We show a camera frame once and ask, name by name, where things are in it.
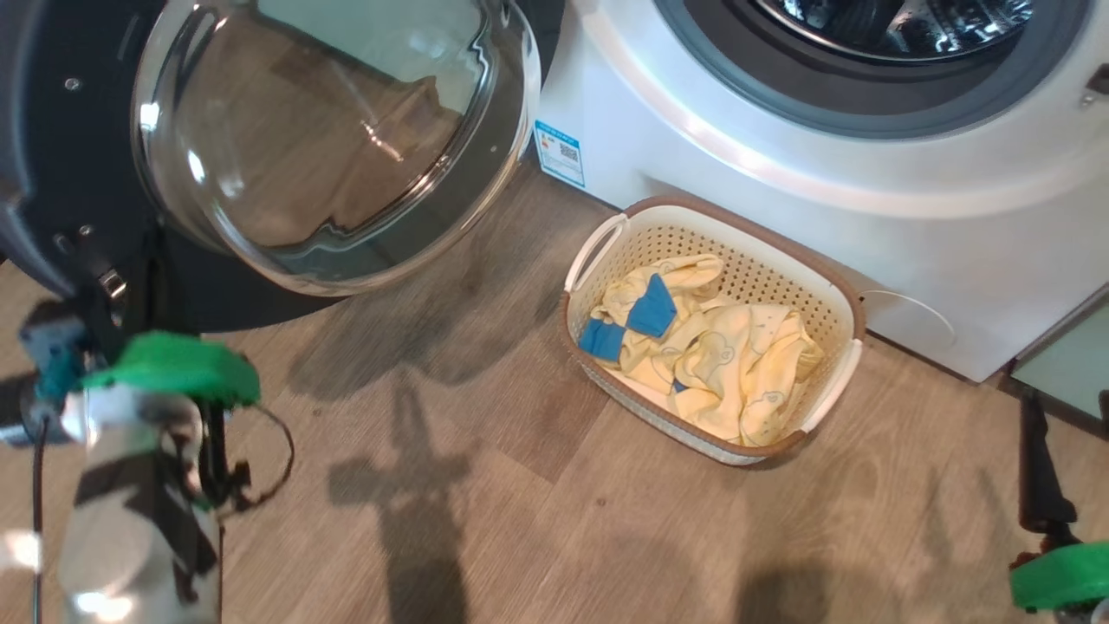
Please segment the yellow garment bear print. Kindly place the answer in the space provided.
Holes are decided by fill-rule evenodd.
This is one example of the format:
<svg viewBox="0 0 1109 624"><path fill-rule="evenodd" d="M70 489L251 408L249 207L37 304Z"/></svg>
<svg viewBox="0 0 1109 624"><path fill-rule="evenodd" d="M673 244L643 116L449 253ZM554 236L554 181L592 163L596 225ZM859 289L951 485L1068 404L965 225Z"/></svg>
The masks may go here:
<svg viewBox="0 0 1109 624"><path fill-rule="evenodd" d="M746 446L787 434L795 388L825 358L796 309L735 303L691 315L662 355L673 372L670 410L721 441Z"/></svg>

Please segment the cream perforated laundry basket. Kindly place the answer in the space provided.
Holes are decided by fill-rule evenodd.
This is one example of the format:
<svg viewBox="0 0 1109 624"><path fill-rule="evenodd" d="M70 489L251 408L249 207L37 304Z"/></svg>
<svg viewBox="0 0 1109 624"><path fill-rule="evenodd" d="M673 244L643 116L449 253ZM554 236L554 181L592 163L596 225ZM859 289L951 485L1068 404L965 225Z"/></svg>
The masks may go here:
<svg viewBox="0 0 1109 624"><path fill-rule="evenodd" d="M658 393L602 367L578 348L587 318L610 282L670 257L716 254L723 262L710 307L783 305L796 309L825 358L788 401L787 434L774 444L721 441L678 418L670 393ZM642 200L598 226L574 257L560 299L561 337L574 364L606 393L678 443L722 466L756 466L807 441L846 390L862 356L865 316L851 285L816 254L712 203L695 198Z"/></svg>

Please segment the blue energy label sticker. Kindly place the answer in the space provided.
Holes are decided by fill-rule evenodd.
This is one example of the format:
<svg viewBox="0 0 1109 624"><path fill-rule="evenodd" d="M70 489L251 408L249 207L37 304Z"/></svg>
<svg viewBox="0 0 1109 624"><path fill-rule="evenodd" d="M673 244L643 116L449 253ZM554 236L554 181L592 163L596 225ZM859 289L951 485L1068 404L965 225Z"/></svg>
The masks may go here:
<svg viewBox="0 0 1109 624"><path fill-rule="evenodd" d="M586 167L581 162L580 142L542 120L535 120L532 134L543 172L586 190Z"/></svg>

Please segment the white front-load washing machine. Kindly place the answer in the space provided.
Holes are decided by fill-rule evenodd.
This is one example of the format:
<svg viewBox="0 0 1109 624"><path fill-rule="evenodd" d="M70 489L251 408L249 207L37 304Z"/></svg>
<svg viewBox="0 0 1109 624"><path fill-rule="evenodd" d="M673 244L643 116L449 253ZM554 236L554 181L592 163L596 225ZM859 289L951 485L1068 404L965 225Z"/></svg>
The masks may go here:
<svg viewBox="0 0 1109 624"><path fill-rule="evenodd" d="M701 67L655 0L566 0L538 120L580 142L610 205L694 195L820 252L857 291L953 323L918 352L983 380L1109 282L1109 0L1029 95L974 126L864 140L757 108Z"/></svg>

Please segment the round black glass washer door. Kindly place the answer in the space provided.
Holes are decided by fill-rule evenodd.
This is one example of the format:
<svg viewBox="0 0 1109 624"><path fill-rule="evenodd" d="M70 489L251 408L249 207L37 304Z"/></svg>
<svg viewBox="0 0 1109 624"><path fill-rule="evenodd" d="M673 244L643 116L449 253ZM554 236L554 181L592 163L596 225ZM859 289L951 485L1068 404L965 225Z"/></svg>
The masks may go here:
<svg viewBox="0 0 1109 624"><path fill-rule="evenodd" d="M409 279L530 145L566 0L0 0L0 259L199 333Z"/></svg>

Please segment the grey cabinet edge strip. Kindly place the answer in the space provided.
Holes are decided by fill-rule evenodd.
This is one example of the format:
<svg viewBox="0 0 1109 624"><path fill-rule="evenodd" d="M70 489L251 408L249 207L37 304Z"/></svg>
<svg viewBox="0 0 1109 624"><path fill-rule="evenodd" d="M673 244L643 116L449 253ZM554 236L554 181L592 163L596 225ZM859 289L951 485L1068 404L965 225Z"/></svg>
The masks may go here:
<svg viewBox="0 0 1109 624"><path fill-rule="evenodd" d="M1045 351L1046 348L1049 348L1050 345L1058 342L1062 336L1074 331L1074 328L1085 323L1089 316L1092 316L1093 313L1099 311L1106 305L1109 305L1109 282L1103 283L1097 291L1093 291L1093 295L1081 301L1074 311L1067 313L1059 323L1054 324L1054 327L1047 333L1042 333L1034 342L1024 348L1021 352L1018 352L1010 364L1007 365L1005 371L1013 374L1015 370L1018 370L1022 364L1030 361Z"/></svg>

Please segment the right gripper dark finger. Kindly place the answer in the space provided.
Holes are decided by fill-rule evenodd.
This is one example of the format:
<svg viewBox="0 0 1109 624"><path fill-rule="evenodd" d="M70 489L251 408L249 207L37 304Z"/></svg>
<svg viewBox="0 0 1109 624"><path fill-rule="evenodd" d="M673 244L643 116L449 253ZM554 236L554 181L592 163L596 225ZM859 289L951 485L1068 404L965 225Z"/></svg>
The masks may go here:
<svg viewBox="0 0 1109 624"><path fill-rule="evenodd" d="M1034 390L1021 395L1019 446L1019 523L1042 536L1068 536L1078 520L1074 502L1062 493L1048 446L1048 421Z"/></svg>

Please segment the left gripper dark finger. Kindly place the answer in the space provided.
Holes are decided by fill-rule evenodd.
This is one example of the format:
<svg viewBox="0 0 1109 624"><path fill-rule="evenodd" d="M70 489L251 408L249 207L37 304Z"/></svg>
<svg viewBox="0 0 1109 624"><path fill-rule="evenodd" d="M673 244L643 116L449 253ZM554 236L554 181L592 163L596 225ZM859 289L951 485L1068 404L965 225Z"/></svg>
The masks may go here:
<svg viewBox="0 0 1109 624"><path fill-rule="evenodd" d="M81 320L87 327L88 344L102 356L104 364L115 364L126 346L126 333L113 319L115 303L103 289L81 291Z"/></svg>
<svg viewBox="0 0 1109 624"><path fill-rule="evenodd" d="M147 330L179 333L177 272L161 246L151 253L146 287Z"/></svg>

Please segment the pale green wide cabinet door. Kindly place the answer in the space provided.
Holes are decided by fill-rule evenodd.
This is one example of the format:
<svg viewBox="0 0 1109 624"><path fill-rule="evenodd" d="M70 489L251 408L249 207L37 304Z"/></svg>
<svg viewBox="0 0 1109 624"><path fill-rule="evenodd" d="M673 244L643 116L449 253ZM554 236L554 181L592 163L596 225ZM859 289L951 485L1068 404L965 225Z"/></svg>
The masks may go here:
<svg viewBox="0 0 1109 624"><path fill-rule="evenodd" d="M1048 413L1109 439L1109 305L1009 378L1039 393Z"/></svg>

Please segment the round white drain filter cover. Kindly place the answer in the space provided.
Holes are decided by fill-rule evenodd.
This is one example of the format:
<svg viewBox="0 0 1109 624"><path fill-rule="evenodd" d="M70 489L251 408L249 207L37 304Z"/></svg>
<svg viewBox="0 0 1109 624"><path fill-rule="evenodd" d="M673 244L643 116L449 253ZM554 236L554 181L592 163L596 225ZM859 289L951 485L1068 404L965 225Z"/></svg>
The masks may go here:
<svg viewBox="0 0 1109 624"><path fill-rule="evenodd" d="M859 304L872 333L910 351L946 350L957 342L953 323L923 301L891 289L863 289Z"/></svg>

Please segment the stainless steel washing machine drum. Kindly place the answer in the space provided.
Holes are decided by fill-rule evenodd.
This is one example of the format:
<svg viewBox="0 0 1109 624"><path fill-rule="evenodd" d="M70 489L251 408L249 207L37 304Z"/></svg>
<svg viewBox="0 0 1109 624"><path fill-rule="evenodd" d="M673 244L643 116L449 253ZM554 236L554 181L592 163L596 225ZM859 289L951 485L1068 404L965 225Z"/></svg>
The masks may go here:
<svg viewBox="0 0 1109 624"><path fill-rule="evenodd" d="M801 39L889 63L953 61L1020 35L1034 0L751 0Z"/></svg>

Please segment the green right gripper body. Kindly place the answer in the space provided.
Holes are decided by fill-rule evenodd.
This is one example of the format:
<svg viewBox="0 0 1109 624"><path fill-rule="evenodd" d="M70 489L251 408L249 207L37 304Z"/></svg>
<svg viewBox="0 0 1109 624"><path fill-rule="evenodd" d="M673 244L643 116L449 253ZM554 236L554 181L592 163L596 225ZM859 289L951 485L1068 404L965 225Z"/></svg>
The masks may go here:
<svg viewBox="0 0 1109 624"><path fill-rule="evenodd" d="M1101 614L1109 611L1109 541L1054 544L1022 552L1009 565L1016 608L1029 613Z"/></svg>

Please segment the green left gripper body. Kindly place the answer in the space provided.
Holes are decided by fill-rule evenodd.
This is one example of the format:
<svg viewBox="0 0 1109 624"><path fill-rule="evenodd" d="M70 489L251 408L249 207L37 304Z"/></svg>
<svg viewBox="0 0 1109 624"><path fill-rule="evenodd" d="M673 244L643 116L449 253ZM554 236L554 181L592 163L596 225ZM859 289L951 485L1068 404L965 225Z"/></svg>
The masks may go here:
<svg viewBox="0 0 1109 624"><path fill-rule="evenodd" d="M226 408L256 406L262 398L260 375L240 352L224 342L164 331L135 336L115 364L81 379L82 388L111 386L179 393Z"/></svg>

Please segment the yellow garment large blue patches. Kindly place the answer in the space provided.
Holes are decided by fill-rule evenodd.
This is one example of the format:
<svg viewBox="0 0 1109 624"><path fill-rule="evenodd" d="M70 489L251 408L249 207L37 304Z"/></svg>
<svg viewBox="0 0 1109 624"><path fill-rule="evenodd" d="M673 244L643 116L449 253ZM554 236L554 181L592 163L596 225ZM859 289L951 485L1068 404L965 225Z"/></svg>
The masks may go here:
<svg viewBox="0 0 1109 624"><path fill-rule="evenodd" d="M676 364L708 331L723 262L716 254L657 260L606 286L578 348L602 367L670 393Z"/></svg>

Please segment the black door lock slot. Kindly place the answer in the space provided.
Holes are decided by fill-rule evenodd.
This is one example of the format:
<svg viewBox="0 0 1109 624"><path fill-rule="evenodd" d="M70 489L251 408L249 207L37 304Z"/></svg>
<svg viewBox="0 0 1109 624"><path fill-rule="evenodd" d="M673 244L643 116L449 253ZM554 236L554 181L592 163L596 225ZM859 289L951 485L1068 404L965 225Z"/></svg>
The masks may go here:
<svg viewBox="0 0 1109 624"><path fill-rule="evenodd" d="M1088 109L1101 101L1109 101L1109 62L1101 63L1093 70L1093 74L1086 79L1079 108Z"/></svg>

